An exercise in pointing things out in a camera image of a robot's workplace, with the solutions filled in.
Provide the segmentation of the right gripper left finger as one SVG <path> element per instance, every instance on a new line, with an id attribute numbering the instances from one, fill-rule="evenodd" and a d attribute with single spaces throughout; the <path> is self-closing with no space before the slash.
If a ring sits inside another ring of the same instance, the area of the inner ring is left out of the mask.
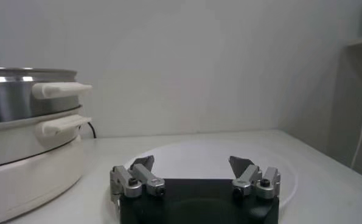
<path id="1" fill-rule="evenodd" d="M 165 195 L 165 180 L 151 172 L 154 161 L 154 156 L 149 155 L 135 159 L 128 169 L 114 166 L 110 170 L 111 201 L 118 211 L 121 209 L 121 198 L 136 199 L 143 192 L 156 198 Z"/>

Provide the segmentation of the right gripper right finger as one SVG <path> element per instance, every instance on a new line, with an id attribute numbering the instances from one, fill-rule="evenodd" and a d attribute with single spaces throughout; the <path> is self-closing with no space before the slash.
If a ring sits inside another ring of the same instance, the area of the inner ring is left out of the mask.
<path id="1" fill-rule="evenodd" d="M 271 200 L 280 195 L 280 172 L 268 167 L 265 173 L 250 159 L 229 157 L 231 169 L 235 175 L 232 180 L 232 196 L 241 200 L 253 193 L 256 197 Z"/>

